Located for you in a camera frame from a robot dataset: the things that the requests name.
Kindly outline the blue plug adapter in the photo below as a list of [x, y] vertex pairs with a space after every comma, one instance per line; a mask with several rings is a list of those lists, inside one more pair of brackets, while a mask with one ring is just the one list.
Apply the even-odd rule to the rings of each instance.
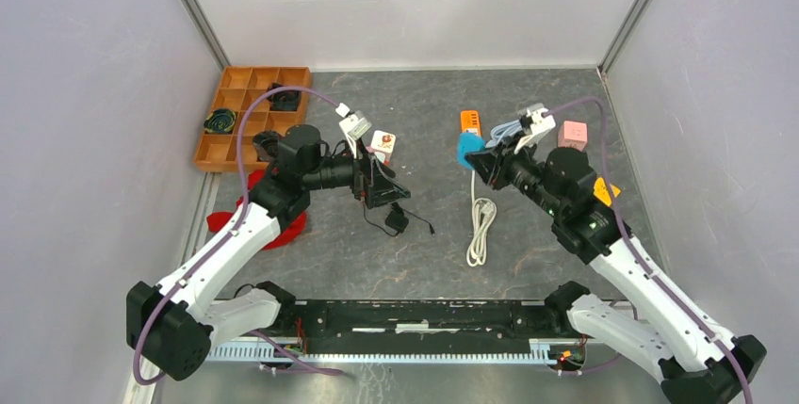
[[457, 162], [467, 170], [473, 170], [466, 156], [468, 154], [480, 152], [485, 149], [485, 140], [482, 136], [470, 131], [462, 132], [458, 137], [456, 159]]

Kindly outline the white tiger cube socket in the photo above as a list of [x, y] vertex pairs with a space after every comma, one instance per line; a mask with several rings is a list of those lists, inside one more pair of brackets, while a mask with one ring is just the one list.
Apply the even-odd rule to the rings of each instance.
[[383, 164], [388, 165], [396, 146], [397, 137], [394, 134], [375, 130], [372, 140], [367, 147]]

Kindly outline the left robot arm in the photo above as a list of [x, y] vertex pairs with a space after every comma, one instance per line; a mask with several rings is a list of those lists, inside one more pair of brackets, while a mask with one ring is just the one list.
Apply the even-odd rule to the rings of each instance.
[[126, 296], [126, 342], [134, 350], [134, 377], [142, 385], [143, 360], [159, 376], [184, 380], [216, 347], [251, 331], [289, 333], [295, 309], [263, 287], [222, 302], [221, 289], [268, 243], [276, 240], [309, 207], [311, 192], [348, 188], [371, 209], [408, 199], [396, 174], [354, 142], [347, 153], [324, 152], [319, 130], [308, 124], [254, 137], [268, 167], [223, 228], [186, 263], [155, 285], [136, 283]]

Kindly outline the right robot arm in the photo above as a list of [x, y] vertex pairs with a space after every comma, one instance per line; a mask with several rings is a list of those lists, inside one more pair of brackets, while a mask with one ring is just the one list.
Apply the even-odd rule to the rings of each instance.
[[612, 283], [643, 314], [638, 320], [569, 282], [548, 297], [546, 328], [585, 334], [638, 365], [672, 403], [754, 400], [751, 382], [767, 354], [753, 335], [736, 335], [701, 310], [646, 253], [619, 216], [593, 191], [587, 154], [568, 147], [546, 160], [498, 144], [463, 160], [493, 189], [513, 186], [552, 218], [558, 242]]

